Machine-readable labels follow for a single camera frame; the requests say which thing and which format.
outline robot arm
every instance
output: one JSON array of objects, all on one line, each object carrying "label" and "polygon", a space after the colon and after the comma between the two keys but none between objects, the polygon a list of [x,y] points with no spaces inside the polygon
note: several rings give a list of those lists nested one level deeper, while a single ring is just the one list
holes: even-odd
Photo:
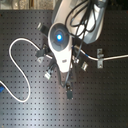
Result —
[{"label": "robot arm", "polygon": [[108,0],[59,0],[55,6],[48,44],[61,72],[68,72],[72,36],[85,43],[95,42],[102,30]]}]

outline metal bracket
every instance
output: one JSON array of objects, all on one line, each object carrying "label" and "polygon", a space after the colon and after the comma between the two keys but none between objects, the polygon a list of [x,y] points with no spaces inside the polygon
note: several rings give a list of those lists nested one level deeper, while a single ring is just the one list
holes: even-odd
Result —
[{"label": "metal bracket", "polygon": [[37,29],[42,32],[46,37],[48,37],[49,28],[43,25],[42,23],[39,23]]},{"label": "metal bracket", "polygon": [[66,93],[67,93],[68,100],[73,99],[72,85],[70,83],[67,83],[67,85],[66,85]]},{"label": "metal bracket", "polygon": [[42,63],[44,55],[47,55],[48,53],[50,53],[50,49],[44,44],[43,49],[37,51],[35,55],[37,57],[37,61]]},{"label": "metal bracket", "polygon": [[103,49],[102,48],[97,49],[97,58],[98,58],[97,68],[99,69],[103,68],[103,57],[104,57]]}]

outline cable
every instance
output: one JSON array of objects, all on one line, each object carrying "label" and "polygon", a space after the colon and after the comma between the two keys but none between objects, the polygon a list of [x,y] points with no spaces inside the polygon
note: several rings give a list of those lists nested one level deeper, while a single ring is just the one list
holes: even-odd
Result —
[{"label": "cable", "polygon": [[[76,37],[76,38],[79,38],[82,35],[82,39],[81,39],[81,43],[80,43],[78,53],[76,55],[76,59],[78,59],[78,57],[79,57],[79,54],[80,54],[80,51],[81,51],[81,48],[82,48],[82,45],[83,45],[83,42],[84,42],[85,32],[89,32],[89,33],[92,32],[95,29],[95,26],[96,26],[96,16],[95,16],[95,11],[94,11],[94,3],[91,0],[82,1],[81,3],[79,3],[77,6],[75,6],[69,12],[69,14],[68,14],[68,16],[65,20],[65,26],[67,27],[67,21],[68,21],[69,16],[73,13],[74,10],[76,10],[78,7],[80,7],[83,4],[85,4],[85,5],[71,18],[71,21],[70,21],[70,26],[74,27],[74,28],[77,28],[77,29],[76,29],[75,35],[73,33],[70,33],[70,32],[69,32],[69,35],[71,35],[73,37]],[[76,25],[73,25],[72,23],[75,20],[75,18],[77,17],[77,15],[79,15],[85,8],[87,8],[87,10],[86,10],[85,14],[83,15],[83,17],[81,18],[80,22]],[[89,17],[90,17],[91,12],[93,13],[93,17],[94,17],[94,25],[91,28],[91,30],[87,30],[87,25],[88,25],[88,22],[89,22]],[[84,25],[84,28],[83,28],[82,32],[80,32],[78,34],[78,30],[79,30],[81,25]]]},{"label": "cable", "polygon": [[[81,53],[83,53],[85,56],[87,56],[91,60],[98,61],[98,58],[94,58],[94,57],[91,57],[91,56],[87,55],[83,50],[81,50]],[[103,58],[103,61],[106,61],[106,60],[114,60],[114,59],[121,59],[121,58],[126,58],[126,57],[128,57],[128,55],[107,57],[107,58]]]},{"label": "cable", "polygon": [[69,69],[69,71],[67,72],[65,82],[62,83],[62,80],[61,80],[61,73],[60,73],[58,64],[57,64],[57,63],[53,63],[53,64],[49,67],[49,70],[54,70],[55,67],[57,68],[57,75],[58,75],[59,84],[64,88],[64,87],[66,86],[67,82],[68,82],[68,78],[69,78],[69,75],[70,75],[70,69]]},{"label": "cable", "polygon": [[2,85],[6,88],[6,90],[10,93],[10,95],[11,95],[15,100],[17,100],[17,101],[19,101],[19,102],[21,102],[21,103],[24,103],[24,102],[26,102],[26,101],[29,99],[31,90],[30,90],[30,83],[29,83],[29,81],[28,81],[28,78],[26,77],[25,73],[22,71],[22,69],[18,66],[18,64],[16,63],[16,61],[15,61],[15,60],[13,59],[13,57],[12,57],[12,53],[11,53],[12,47],[13,47],[13,45],[14,45],[16,42],[18,42],[18,41],[26,41],[26,42],[29,42],[29,43],[32,44],[37,50],[40,50],[40,48],[39,48],[38,46],[36,46],[32,41],[30,41],[30,40],[28,40],[28,39],[25,39],[25,38],[18,38],[18,39],[16,39],[16,40],[14,40],[14,41],[12,42],[12,44],[10,45],[10,47],[9,47],[9,56],[10,56],[12,62],[13,62],[14,65],[18,68],[18,70],[21,72],[21,74],[24,76],[24,78],[25,78],[25,80],[26,80],[26,82],[27,82],[27,85],[28,85],[28,96],[27,96],[27,98],[26,98],[25,100],[20,100],[20,99],[18,99],[16,96],[14,96],[14,94],[12,94],[12,92],[8,89],[8,87],[7,87],[2,81],[0,81],[0,84],[2,84]]}]

